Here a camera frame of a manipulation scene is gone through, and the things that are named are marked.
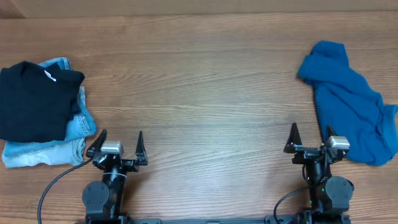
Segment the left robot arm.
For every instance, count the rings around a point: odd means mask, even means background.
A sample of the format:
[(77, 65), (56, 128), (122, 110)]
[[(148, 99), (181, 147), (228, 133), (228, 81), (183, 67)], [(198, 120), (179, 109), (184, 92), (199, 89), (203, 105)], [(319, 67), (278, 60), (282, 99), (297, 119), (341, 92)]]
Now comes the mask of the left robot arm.
[(93, 165), (103, 171), (102, 180), (89, 183), (82, 193), (86, 207), (85, 223), (131, 223), (131, 217), (121, 211), (127, 174), (139, 172), (148, 165), (143, 134), (139, 133), (135, 159), (124, 159), (123, 145), (108, 141), (107, 130), (92, 143), (86, 152)]

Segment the blue polo shirt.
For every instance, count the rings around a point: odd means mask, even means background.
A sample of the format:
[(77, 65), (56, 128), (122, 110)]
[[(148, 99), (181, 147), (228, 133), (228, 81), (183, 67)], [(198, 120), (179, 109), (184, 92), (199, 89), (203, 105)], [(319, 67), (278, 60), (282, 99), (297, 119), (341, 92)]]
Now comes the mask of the blue polo shirt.
[(298, 77), (313, 88), (322, 139), (327, 127), (350, 143), (347, 159), (383, 166), (397, 154), (397, 105), (387, 105), (349, 65), (343, 44), (322, 40), (304, 57)]

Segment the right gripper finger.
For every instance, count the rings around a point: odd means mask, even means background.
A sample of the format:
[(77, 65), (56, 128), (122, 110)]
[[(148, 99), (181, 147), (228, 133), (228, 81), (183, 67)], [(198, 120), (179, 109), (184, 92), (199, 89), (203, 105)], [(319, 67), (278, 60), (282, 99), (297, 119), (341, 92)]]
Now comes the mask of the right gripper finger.
[(296, 152), (302, 147), (302, 140), (299, 134), (297, 123), (292, 123), (288, 140), (284, 147), (284, 152)]
[(337, 136), (335, 130), (331, 125), (326, 126), (326, 143), (331, 143), (331, 141)]

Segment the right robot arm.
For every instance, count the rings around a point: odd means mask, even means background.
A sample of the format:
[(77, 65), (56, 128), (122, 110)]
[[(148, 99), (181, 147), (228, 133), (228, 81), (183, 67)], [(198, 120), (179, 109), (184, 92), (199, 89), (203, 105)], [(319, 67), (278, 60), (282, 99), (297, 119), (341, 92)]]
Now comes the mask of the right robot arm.
[(349, 201), (354, 185), (344, 177), (331, 174), (330, 166), (342, 161), (349, 152), (350, 143), (338, 136), (331, 126), (326, 129), (327, 140), (320, 147), (305, 147), (296, 123), (292, 123), (284, 152), (293, 154), (293, 164), (302, 166), (302, 175), (307, 186), (283, 197), (286, 199), (305, 190), (309, 191), (310, 208), (305, 208), (293, 219), (293, 223), (350, 223), (344, 213), (349, 210)]

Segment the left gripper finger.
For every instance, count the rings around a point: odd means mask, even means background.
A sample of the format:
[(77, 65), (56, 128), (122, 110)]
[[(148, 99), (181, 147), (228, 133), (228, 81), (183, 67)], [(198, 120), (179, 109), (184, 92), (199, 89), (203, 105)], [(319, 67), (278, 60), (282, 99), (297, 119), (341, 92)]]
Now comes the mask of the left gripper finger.
[(91, 144), (88, 148), (87, 152), (99, 152), (103, 143), (105, 142), (107, 137), (107, 130), (103, 129), (100, 135), (96, 138), (96, 140)]
[(146, 150), (144, 147), (144, 138), (143, 138), (142, 131), (139, 132), (135, 155), (137, 158), (146, 158), (147, 157)]

